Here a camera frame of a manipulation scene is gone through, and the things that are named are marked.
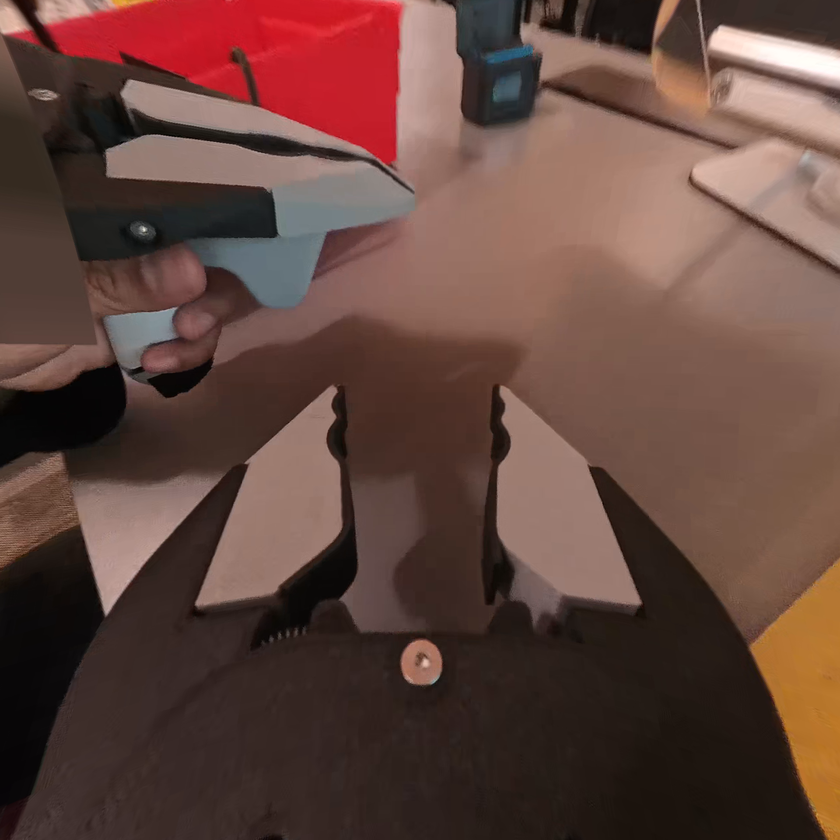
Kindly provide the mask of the yellow plastic bin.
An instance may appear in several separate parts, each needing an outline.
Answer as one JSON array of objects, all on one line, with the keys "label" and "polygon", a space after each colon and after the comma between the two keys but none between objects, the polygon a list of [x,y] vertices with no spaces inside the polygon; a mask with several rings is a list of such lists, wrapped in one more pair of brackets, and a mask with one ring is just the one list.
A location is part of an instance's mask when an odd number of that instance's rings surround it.
[{"label": "yellow plastic bin", "polygon": [[839,562],[752,644],[818,822],[839,838]]}]

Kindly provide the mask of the dark flat desk panel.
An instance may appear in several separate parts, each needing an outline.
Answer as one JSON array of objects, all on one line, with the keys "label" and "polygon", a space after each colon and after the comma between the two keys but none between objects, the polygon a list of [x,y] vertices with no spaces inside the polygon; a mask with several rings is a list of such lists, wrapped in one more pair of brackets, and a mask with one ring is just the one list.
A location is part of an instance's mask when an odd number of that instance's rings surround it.
[{"label": "dark flat desk panel", "polygon": [[578,67],[543,80],[541,87],[726,150],[762,139],[761,132],[750,127],[709,113],[698,115],[674,104],[658,92],[652,78],[624,70],[600,65]]}]

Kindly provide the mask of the person's left forearm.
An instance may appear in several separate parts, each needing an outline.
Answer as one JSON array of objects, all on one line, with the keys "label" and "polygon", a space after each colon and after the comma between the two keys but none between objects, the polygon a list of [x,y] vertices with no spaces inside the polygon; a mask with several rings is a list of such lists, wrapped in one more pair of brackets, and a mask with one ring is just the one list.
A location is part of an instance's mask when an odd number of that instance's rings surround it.
[{"label": "person's left forearm", "polygon": [[108,436],[127,407],[117,364],[46,392],[10,392],[1,408],[1,466],[29,454],[86,447]]}]

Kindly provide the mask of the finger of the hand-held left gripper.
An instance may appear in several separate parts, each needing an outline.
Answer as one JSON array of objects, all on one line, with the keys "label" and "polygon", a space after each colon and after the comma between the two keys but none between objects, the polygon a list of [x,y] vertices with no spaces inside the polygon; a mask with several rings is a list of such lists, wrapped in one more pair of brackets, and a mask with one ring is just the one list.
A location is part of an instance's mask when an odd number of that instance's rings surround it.
[{"label": "finger of the hand-held left gripper", "polygon": [[186,140],[232,144],[286,157],[310,156],[372,165],[408,192],[414,187],[369,151],[254,104],[161,87],[131,79],[120,92],[122,108],[137,136],[162,134]]},{"label": "finger of the hand-held left gripper", "polygon": [[388,222],[415,206],[413,189],[371,162],[291,158],[159,134],[108,151],[106,173],[135,181],[266,188],[275,237],[205,234],[186,240],[205,267],[235,275],[266,308],[294,308],[305,298],[328,234]]}]

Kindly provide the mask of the person's left hand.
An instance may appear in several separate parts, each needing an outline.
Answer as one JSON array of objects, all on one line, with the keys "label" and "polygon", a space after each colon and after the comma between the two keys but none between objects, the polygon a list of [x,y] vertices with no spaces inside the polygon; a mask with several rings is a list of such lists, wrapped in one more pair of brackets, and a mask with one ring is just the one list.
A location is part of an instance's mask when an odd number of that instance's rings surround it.
[{"label": "person's left hand", "polygon": [[92,345],[2,344],[1,386],[13,392],[46,392],[83,373],[109,367],[112,346],[106,317],[175,308],[175,339],[144,352],[148,372],[191,370],[214,357],[223,328],[259,309],[235,275],[205,269],[183,245],[136,259],[83,264],[89,306],[97,334]]}]

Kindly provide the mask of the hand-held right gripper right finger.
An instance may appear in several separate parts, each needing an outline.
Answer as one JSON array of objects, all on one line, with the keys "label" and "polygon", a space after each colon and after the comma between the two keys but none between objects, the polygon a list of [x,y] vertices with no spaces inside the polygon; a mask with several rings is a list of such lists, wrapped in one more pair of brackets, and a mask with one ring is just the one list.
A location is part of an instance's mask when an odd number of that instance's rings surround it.
[{"label": "hand-held right gripper right finger", "polygon": [[641,598],[585,458],[502,385],[489,428],[485,603],[522,603],[534,624],[576,608],[635,615]]}]

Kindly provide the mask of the silver monitor stand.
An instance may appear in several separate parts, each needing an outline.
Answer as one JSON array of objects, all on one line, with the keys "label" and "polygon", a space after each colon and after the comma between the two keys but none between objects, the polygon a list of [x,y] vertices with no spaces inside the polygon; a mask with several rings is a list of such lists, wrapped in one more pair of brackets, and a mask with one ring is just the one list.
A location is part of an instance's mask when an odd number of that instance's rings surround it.
[{"label": "silver monitor stand", "polygon": [[837,156],[764,140],[697,163],[689,182],[752,224],[839,270]]}]

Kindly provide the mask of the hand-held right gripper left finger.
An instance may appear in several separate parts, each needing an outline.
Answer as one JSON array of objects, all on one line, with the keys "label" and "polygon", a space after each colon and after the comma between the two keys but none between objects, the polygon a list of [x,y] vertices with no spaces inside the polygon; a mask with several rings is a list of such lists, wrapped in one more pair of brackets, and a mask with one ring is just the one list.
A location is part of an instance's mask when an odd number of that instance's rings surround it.
[{"label": "hand-held right gripper left finger", "polygon": [[247,462],[196,598],[200,614],[266,606],[307,624],[358,570],[344,388],[331,385]]}]

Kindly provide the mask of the black computer monitor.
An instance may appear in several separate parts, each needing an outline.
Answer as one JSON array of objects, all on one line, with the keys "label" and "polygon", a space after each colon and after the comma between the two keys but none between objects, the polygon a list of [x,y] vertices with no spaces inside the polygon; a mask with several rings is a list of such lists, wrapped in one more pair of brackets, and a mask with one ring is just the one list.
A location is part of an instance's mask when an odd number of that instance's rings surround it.
[{"label": "black computer monitor", "polygon": [[664,1],[651,62],[657,92],[692,117],[838,160],[838,1]]}]

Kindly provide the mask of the red plastic bin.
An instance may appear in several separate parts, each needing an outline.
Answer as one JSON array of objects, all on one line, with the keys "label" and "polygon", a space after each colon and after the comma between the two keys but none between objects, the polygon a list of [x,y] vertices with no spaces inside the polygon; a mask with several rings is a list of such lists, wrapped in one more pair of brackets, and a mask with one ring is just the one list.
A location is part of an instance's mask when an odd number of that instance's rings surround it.
[{"label": "red plastic bin", "polygon": [[370,152],[397,159],[402,6],[398,2],[142,2],[47,29],[61,52],[126,58],[259,105]]}]

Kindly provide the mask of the dark battery charger case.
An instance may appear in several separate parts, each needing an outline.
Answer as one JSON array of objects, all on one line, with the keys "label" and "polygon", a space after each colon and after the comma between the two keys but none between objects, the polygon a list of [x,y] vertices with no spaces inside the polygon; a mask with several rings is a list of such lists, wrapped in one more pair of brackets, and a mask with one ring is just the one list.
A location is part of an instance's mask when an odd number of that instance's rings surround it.
[{"label": "dark battery charger case", "polygon": [[527,119],[542,55],[522,40],[522,2],[458,1],[455,17],[464,119],[480,127]]}]

